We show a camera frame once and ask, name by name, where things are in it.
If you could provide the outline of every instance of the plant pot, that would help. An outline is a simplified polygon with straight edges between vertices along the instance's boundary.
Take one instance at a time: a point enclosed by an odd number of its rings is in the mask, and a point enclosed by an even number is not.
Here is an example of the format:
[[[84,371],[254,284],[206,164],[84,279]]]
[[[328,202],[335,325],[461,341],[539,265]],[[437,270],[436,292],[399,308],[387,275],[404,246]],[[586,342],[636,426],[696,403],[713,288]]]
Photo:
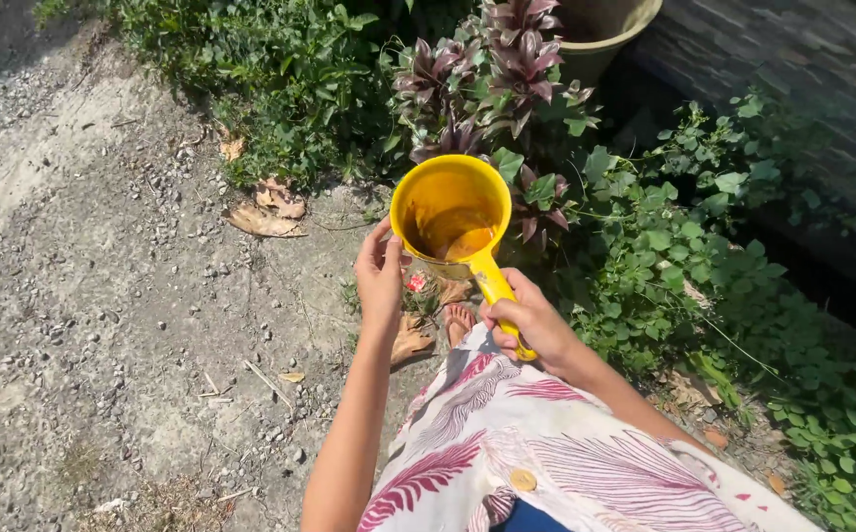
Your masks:
[[[560,55],[564,81],[592,87],[615,54],[655,18],[662,0],[561,0],[553,10],[563,27]]]

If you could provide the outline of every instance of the stone wall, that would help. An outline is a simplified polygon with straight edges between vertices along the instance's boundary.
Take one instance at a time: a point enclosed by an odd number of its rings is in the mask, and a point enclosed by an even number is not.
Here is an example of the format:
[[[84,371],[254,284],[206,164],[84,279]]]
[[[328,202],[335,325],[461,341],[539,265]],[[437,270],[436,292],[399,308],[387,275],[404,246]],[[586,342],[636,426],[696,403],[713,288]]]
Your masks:
[[[856,212],[856,2],[849,0],[664,0],[630,51],[640,65],[685,94],[726,109],[761,83],[834,133],[815,155],[823,187]],[[856,235],[838,237],[766,220],[856,278]]]

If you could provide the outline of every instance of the concrete ground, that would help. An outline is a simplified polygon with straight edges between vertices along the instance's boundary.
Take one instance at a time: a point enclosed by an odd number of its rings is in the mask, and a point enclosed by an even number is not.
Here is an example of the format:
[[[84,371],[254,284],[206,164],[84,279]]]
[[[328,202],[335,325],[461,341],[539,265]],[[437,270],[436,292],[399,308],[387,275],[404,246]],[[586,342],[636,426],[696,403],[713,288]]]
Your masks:
[[[204,118],[103,28],[36,35],[29,8],[0,5],[0,530],[296,529],[371,198],[311,199],[300,238],[224,224]],[[393,376],[387,436],[438,361]]]

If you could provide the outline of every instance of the orange liquid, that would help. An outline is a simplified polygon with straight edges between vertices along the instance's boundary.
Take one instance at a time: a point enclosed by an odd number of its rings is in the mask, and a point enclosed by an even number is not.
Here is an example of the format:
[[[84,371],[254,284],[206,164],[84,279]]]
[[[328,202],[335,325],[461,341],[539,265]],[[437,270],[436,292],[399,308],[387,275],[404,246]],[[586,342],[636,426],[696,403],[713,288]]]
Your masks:
[[[435,260],[458,262],[477,253],[493,240],[494,230],[474,209],[458,207],[438,213],[418,228],[423,254]]]

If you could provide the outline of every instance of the button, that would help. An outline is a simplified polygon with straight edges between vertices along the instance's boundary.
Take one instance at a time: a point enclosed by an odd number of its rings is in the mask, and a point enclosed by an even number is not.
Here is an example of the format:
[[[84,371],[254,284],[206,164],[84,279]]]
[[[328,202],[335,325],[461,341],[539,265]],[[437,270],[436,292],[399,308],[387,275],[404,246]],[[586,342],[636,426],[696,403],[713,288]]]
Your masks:
[[[514,469],[510,472],[510,484],[517,491],[533,491],[537,489],[537,477],[526,469]]]

